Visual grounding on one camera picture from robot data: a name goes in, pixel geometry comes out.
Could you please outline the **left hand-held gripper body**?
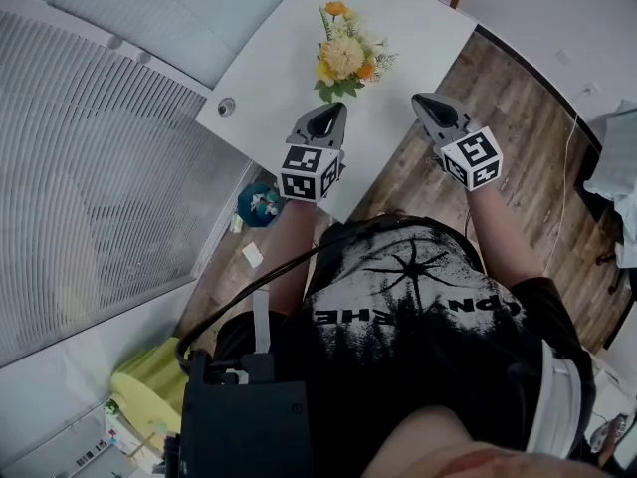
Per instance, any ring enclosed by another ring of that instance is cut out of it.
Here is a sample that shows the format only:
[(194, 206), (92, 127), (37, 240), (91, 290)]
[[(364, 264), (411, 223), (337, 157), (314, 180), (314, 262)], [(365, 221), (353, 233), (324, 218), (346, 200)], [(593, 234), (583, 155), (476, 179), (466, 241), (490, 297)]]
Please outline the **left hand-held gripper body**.
[(289, 199), (321, 202), (344, 170), (342, 140), (291, 135), (279, 170), (280, 194)]

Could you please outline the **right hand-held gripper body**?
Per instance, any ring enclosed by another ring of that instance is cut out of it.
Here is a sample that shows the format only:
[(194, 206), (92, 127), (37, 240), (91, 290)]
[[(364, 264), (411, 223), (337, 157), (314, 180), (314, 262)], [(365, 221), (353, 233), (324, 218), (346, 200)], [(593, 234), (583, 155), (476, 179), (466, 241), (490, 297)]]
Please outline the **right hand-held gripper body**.
[(444, 170), (468, 191), (497, 180), (503, 154), (488, 126), (466, 133), (440, 148)]

